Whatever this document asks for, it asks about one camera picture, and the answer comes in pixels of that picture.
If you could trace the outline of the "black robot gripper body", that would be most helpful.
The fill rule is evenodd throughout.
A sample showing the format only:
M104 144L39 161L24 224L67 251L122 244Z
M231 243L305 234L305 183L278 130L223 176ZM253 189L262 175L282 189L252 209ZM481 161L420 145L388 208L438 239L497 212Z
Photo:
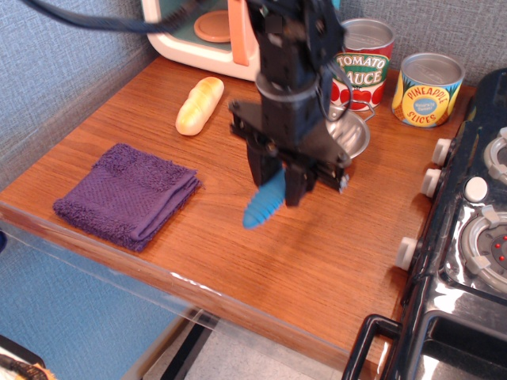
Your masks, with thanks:
M342 192L348 184L346 168L352 159L333 140L326 121L332 79L317 76L299 88L283 88L259 74L258 103L232 100L231 133L255 143L274 142L282 166L297 162L313 166L317 181Z

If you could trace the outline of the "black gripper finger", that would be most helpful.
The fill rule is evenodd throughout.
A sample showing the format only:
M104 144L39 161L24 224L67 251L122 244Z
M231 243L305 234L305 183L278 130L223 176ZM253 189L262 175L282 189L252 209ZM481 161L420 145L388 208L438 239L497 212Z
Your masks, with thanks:
M282 169L282 160L274 142L258 143L248 141L247 158L253 182L261 187Z
M312 192L318 175L313 166L292 162L285 169L285 204L287 207L297 207L300 200Z

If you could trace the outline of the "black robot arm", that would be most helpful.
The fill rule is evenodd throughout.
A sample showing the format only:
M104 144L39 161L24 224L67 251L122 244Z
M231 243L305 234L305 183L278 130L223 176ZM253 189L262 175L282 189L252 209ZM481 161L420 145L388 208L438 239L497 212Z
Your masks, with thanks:
M260 52L261 101L232 101L229 109L231 132L246 141L253 182L261 187L284 169L289 207L317 181L341 190L351 157L326 125L345 37L333 3L248 1L246 7Z

